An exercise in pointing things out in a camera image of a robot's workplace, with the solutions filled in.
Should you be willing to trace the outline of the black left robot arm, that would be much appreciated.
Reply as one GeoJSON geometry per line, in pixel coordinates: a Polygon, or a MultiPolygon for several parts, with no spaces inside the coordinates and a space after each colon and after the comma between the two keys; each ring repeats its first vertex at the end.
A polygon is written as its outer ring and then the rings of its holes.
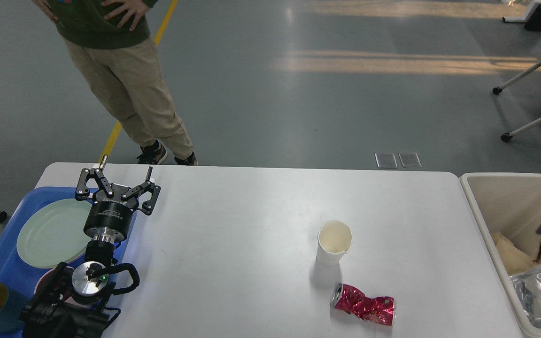
{"type": "Polygon", "coordinates": [[[130,263],[114,258],[131,234],[134,214],[152,214],[161,188],[149,167],[143,183],[128,187],[104,175],[107,157],[81,171],[75,199],[91,205],[84,234],[89,237],[83,263],[60,262],[24,306],[19,319],[24,338],[100,338],[121,310],[108,307],[111,297],[137,289],[140,277],[130,263]]]}

